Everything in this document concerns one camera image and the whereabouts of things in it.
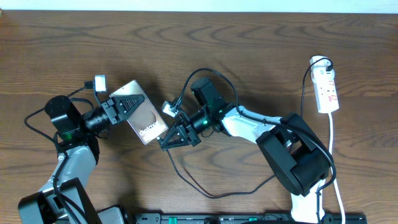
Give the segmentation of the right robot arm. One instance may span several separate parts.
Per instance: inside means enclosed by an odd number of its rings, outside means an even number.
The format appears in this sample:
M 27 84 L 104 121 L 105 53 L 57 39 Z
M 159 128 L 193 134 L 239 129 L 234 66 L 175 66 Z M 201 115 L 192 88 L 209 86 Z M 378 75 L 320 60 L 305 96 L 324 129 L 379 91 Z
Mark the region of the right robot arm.
M 195 81 L 191 91 L 200 105 L 193 115 L 181 108 L 181 97 L 162 105 L 162 111 L 175 121 L 165 137 L 158 139 L 161 149 L 196 146 L 201 141 L 199 135 L 208 128 L 251 141 L 290 192 L 293 220 L 321 223 L 325 216 L 322 190 L 335 180 L 335 165 L 329 150 L 302 117 L 296 113 L 264 116 L 228 103 L 207 77 Z

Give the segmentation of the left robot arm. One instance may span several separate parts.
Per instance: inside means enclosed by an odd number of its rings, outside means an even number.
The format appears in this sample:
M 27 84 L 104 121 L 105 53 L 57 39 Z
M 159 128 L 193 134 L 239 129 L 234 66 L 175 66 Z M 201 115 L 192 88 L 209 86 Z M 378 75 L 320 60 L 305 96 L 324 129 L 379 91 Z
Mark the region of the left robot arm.
M 145 101 L 142 94 L 113 96 L 81 114 L 77 98 L 59 95 L 43 111 L 57 131 L 50 138 L 57 150 L 58 164 L 40 190 L 18 204 L 23 223 L 134 223 L 119 205 L 96 211 L 85 187 L 99 161 L 100 134 L 122 123 Z

